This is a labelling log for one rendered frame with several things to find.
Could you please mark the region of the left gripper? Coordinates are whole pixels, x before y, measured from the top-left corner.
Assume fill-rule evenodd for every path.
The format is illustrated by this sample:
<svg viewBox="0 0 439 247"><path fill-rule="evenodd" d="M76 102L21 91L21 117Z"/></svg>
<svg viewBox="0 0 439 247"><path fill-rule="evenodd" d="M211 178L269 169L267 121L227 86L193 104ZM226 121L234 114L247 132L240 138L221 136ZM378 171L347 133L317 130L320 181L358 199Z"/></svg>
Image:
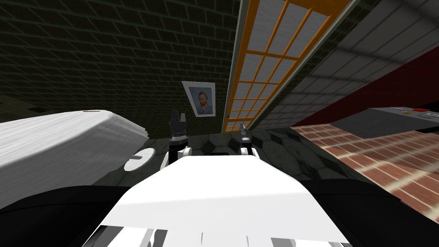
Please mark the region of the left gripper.
<svg viewBox="0 0 439 247"><path fill-rule="evenodd" d="M186 136L187 122L186 122L185 113L181 113L180 121L179 121L178 110L172 110L169 126L170 126L172 137Z"/></svg>

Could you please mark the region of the framed portrait picture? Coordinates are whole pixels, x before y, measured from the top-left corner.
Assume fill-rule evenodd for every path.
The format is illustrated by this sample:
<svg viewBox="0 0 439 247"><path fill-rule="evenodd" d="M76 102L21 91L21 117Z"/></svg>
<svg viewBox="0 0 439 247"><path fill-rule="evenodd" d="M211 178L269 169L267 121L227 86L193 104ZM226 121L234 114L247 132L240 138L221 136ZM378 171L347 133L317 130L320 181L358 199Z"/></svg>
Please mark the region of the framed portrait picture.
<svg viewBox="0 0 439 247"><path fill-rule="evenodd" d="M196 117L216 116L215 83L182 81Z"/></svg>

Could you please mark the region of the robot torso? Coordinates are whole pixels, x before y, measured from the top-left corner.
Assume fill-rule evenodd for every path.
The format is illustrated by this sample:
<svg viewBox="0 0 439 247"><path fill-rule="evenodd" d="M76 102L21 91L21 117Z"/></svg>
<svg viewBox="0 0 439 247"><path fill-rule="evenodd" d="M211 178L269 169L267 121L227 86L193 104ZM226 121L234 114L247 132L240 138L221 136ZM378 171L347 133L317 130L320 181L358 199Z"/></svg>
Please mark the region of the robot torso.
<svg viewBox="0 0 439 247"><path fill-rule="evenodd" d="M348 247L299 181L250 155L186 156L130 188L83 247Z"/></svg>

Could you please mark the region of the orange framed glass door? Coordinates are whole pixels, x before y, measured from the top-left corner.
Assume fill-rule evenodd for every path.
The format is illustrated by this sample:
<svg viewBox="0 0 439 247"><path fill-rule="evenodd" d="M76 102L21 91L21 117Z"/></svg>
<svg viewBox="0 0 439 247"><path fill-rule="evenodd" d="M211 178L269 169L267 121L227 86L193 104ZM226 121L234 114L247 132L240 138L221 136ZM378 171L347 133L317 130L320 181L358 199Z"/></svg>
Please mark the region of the orange framed glass door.
<svg viewBox="0 0 439 247"><path fill-rule="evenodd" d="M222 133L254 127L357 0L242 0Z"/></svg>

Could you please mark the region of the grey appliance with buttons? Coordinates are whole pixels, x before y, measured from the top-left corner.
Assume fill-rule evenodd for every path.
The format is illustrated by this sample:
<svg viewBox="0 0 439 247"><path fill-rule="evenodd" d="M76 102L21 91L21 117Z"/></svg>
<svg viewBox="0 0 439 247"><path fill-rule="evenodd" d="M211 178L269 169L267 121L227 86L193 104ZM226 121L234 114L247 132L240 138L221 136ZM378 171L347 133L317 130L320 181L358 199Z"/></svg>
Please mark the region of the grey appliance with buttons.
<svg viewBox="0 0 439 247"><path fill-rule="evenodd" d="M410 131L439 134L439 113L407 107L368 108L331 125L362 139Z"/></svg>

